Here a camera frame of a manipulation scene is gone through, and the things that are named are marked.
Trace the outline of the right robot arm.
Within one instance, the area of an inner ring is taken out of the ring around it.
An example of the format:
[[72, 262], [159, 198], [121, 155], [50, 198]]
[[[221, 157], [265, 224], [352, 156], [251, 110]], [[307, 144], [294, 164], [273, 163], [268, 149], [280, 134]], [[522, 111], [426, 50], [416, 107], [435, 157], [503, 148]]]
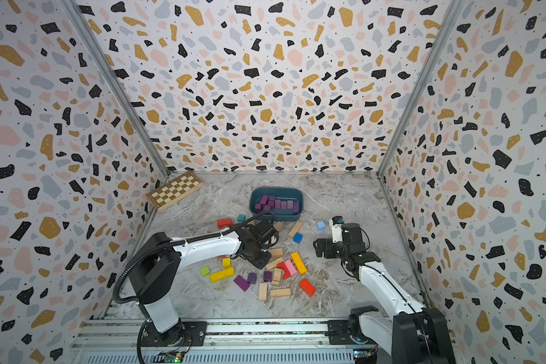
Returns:
[[455, 363], [441, 311], [429, 309], [402, 288], [369, 250], [369, 236], [359, 224], [335, 216], [329, 226], [332, 237], [313, 242], [316, 255], [339, 259], [344, 272], [369, 289], [380, 305], [350, 311], [347, 331], [352, 340], [376, 343], [393, 363]]

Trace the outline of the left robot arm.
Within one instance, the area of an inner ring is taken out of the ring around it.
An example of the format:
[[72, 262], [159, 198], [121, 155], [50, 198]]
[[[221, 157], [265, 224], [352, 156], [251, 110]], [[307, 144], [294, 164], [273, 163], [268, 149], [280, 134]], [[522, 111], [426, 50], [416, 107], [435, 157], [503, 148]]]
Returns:
[[137, 303], [159, 334], [179, 332], [181, 319], [169, 296], [178, 271], [218, 256], [241, 258], [263, 269], [271, 259], [268, 250], [279, 240], [274, 223], [273, 212], [261, 212], [239, 224], [192, 238], [156, 233], [116, 278], [112, 300]]

